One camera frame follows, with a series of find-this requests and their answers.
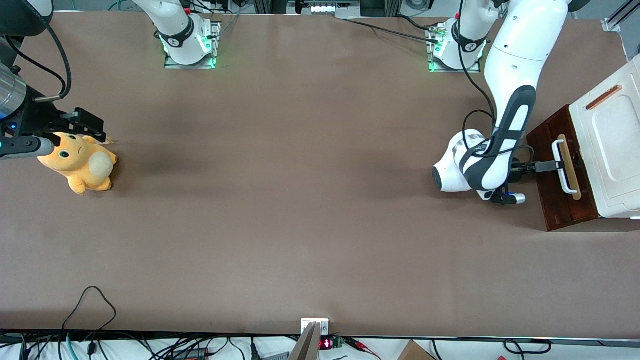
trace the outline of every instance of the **brown table surface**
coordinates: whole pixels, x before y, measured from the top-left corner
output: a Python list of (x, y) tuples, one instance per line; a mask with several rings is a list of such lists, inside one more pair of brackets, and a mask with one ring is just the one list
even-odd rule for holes
[[(121, 166), (80, 197), (36, 159), (0, 163), (0, 327), (57, 329), (94, 284), (110, 329), (295, 333), (318, 316), (343, 334), (640, 338), (638, 233), (545, 233), (531, 180), (515, 207), (435, 188), (486, 104), (464, 75), (429, 73), (423, 43), (242, 16), (218, 69), (164, 70), (143, 13), (52, 25), (74, 80), (58, 106), (102, 117)], [(63, 73), (47, 33), (24, 51)], [(529, 130), (624, 63), (618, 34), (569, 21)], [(92, 293), (70, 326), (108, 318)]]

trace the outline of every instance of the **plush toy ear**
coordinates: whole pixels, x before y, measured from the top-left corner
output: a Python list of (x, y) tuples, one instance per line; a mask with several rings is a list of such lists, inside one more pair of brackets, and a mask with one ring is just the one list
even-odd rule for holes
[(37, 159), (38, 159), (38, 161), (39, 161), (39, 162), (41, 162), (41, 163), (42, 163), (42, 165), (44, 165), (44, 166), (46, 166), (46, 167), (48, 167), (48, 168), (51, 168), (51, 167), (49, 166), (49, 159), (48, 159), (48, 157), (47, 157), (47, 156), (39, 156), (39, 157), (37, 157)]

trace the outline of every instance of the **white container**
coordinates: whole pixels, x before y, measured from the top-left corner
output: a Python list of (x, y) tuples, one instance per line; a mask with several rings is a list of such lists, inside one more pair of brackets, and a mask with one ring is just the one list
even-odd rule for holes
[(598, 213), (640, 219), (640, 56), (569, 107)]

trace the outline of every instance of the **plush toy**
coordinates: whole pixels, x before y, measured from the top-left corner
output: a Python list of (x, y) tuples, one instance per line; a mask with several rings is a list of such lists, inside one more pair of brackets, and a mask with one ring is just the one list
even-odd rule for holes
[(51, 170), (64, 175), (69, 187), (78, 195), (86, 189), (103, 192), (111, 189), (109, 175), (118, 158), (95, 143), (90, 136), (56, 133), (60, 146), (38, 160)]

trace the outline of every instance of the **white handle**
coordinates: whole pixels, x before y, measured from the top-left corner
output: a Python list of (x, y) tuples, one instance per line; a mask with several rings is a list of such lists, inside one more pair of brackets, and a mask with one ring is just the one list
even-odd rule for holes
[[(563, 143), (564, 140), (558, 139), (551, 144), (551, 150), (554, 152), (554, 159), (556, 161), (562, 161), (562, 156), (560, 156), (560, 143)], [(564, 173), (563, 168), (558, 169), (558, 176), (560, 177), (560, 185), (562, 185), (562, 190), (571, 195), (574, 193), (578, 193), (578, 190), (571, 190), (569, 184), (566, 180), (566, 174)]]

